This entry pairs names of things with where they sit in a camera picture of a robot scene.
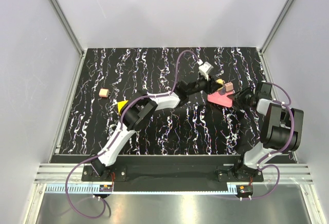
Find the orange plug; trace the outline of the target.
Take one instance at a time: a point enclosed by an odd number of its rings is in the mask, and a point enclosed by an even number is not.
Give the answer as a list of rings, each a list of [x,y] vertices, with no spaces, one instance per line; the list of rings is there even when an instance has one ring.
[[[224,85],[224,84],[225,84],[225,81],[222,80],[222,79],[217,79],[216,82],[217,82],[218,84],[221,84],[221,85]]]

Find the beige plug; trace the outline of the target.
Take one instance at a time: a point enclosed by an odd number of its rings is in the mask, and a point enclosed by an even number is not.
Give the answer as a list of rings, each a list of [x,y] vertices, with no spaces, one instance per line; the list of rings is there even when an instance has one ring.
[[[231,82],[225,83],[224,84],[224,87],[225,87],[225,91],[226,92],[232,92],[232,91],[234,91],[233,83],[231,83]]]

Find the pink plug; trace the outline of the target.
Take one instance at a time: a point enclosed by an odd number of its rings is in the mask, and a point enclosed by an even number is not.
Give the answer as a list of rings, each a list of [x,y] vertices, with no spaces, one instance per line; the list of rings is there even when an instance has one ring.
[[[99,97],[101,98],[108,98],[110,95],[110,91],[108,89],[105,88],[101,88],[99,91]]]

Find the pink triangular socket base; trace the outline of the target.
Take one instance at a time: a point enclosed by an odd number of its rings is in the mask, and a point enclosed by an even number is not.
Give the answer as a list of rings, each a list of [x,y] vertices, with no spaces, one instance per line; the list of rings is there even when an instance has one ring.
[[[216,91],[207,96],[207,101],[222,107],[231,108],[233,106],[233,100],[228,97],[231,94],[234,94],[234,92],[231,91],[221,95],[219,91]]]

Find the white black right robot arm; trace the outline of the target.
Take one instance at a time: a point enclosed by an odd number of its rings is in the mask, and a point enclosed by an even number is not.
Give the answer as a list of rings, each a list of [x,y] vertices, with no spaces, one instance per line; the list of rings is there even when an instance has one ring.
[[[228,97],[234,107],[252,108],[264,115],[259,143],[242,153],[228,170],[228,177],[237,181],[256,177],[271,158],[299,148],[304,111],[290,107],[291,98],[281,86],[263,81],[255,88],[246,87]]]

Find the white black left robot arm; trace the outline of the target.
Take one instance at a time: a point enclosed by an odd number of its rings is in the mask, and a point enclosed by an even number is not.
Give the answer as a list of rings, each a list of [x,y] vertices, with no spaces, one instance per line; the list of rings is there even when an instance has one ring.
[[[149,94],[145,90],[136,92],[120,110],[120,118],[113,134],[104,148],[91,161],[93,175],[101,181],[111,175],[111,168],[132,135],[145,128],[154,112],[163,109],[175,109],[185,105],[189,96],[201,91],[207,94],[223,88],[223,83],[212,77],[199,76],[196,81],[175,82],[171,91],[159,94]]]

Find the yellow socket block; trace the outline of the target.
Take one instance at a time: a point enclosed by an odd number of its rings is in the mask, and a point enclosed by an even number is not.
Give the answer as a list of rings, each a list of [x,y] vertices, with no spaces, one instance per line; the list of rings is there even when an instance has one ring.
[[[118,113],[121,114],[121,111],[123,110],[124,106],[127,104],[128,100],[124,100],[124,101],[119,101],[117,103],[117,109],[118,109]]]

